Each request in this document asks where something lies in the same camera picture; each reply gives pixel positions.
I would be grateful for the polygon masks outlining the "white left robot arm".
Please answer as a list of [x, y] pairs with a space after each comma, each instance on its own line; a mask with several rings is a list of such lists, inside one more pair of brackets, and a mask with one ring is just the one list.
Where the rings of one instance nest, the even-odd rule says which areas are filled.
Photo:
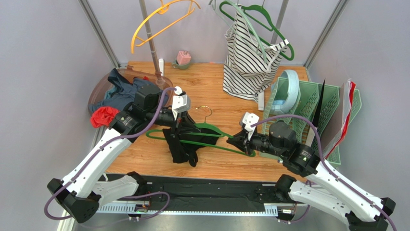
[[46, 216], [56, 219], [48, 212], [52, 200], [69, 213], [69, 218], [84, 223], [105, 204], [141, 197], [141, 187], [146, 182], [136, 172], [118, 180], [97, 182], [113, 161], [152, 125], [171, 127], [175, 136], [190, 106], [189, 96], [180, 87], [161, 90], [157, 85], [142, 86], [134, 101], [114, 116], [100, 141], [81, 163], [63, 179], [48, 183], [52, 197], [44, 207]]

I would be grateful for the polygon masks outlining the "black tank top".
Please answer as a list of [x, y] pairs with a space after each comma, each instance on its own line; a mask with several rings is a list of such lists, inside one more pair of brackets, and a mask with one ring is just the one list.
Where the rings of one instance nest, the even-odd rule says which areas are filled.
[[205, 144], [216, 144], [218, 139], [205, 136], [195, 136], [188, 134], [173, 135], [174, 117], [170, 109], [161, 112], [157, 122], [161, 126], [168, 126], [162, 129], [164, 138], [169, 146], [172, 155], [172, 161], [180, 164], [188, 162], [190, 166], [196, 167], [199, 161], [197, 151], [205, 146], [182, 143], [182, 140], [202, 141]]

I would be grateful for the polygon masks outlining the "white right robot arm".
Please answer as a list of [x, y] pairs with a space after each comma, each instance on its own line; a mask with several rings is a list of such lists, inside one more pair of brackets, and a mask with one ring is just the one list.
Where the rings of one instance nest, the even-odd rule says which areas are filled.
[[272, 123], [267, 135], [243, 126], [227, 143], [246, 154], [257, 150], [278, 156], [290, 172], [322, 187], [312, 189], [283, 174], [274, 190], [280, 200], [310, 205], [339, 219], [351, 231], [387, 230], [387, 216], [393, 213], [396, 203], [388, 197], [379, 198], [360, 189], [328, 161], [322, 162], [314, 149], [297, 141], [296, 132], [285, 122]]

